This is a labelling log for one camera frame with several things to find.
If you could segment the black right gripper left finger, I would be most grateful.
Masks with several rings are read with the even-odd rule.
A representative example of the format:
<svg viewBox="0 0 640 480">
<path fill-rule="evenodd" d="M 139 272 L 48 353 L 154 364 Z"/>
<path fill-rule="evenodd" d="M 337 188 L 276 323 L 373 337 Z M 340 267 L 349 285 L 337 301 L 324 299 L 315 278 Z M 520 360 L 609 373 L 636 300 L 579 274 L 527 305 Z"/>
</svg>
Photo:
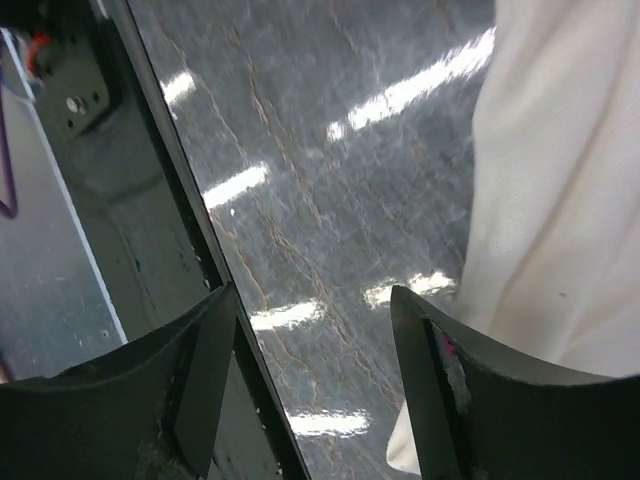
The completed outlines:
<svg viewBox="0 0 640 480">
<path fill-rule="evenodd" d="M 101 357 L 2 385 L 2 478 L 206 478 L 235 326 L 228 284 Z"/>
</svg>

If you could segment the white cloth napkin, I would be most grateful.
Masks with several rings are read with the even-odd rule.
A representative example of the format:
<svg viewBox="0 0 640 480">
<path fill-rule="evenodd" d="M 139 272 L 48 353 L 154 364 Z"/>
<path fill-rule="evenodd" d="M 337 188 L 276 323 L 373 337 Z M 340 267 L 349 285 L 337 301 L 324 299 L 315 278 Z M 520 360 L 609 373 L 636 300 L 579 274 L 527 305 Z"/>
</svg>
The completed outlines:
<svg viewBox="0 0 640 480">
<path fill-rule="evenodd" d="M 639 5 L 495 10 L 466 260 L 446 315 L 537 359 L 639 380 Z M 422 477 L 406 399 L 386 459 Z"/>
</svg>

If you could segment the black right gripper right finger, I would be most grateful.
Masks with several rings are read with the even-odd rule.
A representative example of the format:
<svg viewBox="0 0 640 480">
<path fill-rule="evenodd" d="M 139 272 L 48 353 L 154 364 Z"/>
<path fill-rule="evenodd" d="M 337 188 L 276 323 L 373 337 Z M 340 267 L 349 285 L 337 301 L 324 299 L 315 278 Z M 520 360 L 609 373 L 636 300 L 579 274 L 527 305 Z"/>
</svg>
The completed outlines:
<svg viewBox="0 0 640 480">
<path fill-rule="evenodd" d="M 397 285 L 390 313 L 425 479 L 635 479 L 639 380 L 514 350 Z"/>
</svg>

